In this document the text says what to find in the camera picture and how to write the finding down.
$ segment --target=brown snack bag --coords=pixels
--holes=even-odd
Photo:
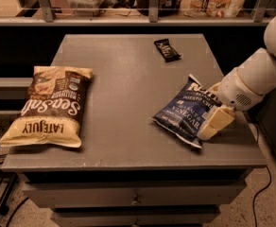
[[[55,144],[79,148],[80,124],[93,69],[35,66],[20,116],[0,139],[1,147]]]

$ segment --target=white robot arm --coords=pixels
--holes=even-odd
[[[267,49],[260,48],[219,83],[221,102],[237,111],[247,111],[276,88],[276,17],[264,34]]]

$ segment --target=black small object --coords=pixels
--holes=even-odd
[[[170,45],[168,39],[162,39],[154,42],[165,62],[177,61],[181,55]]]

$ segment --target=drawer knob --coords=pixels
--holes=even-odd
[[[131,205],[138,205],[140,203],[141,202],[138,200],[138,196],[135,194],[134,197],[133,197],[133,201],[131,202]]]

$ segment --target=desk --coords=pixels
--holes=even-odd
[[[182,54],[166,63],[154,41]],[[223,75],[200,34],[66,35],[53,65],[94,69],[78,149],[12,148],[2,168],[53,209],[59,226],[187,226],[214,219],[265,167],[242,113],[195,150],[151,117],[193,74],[208,88]]]

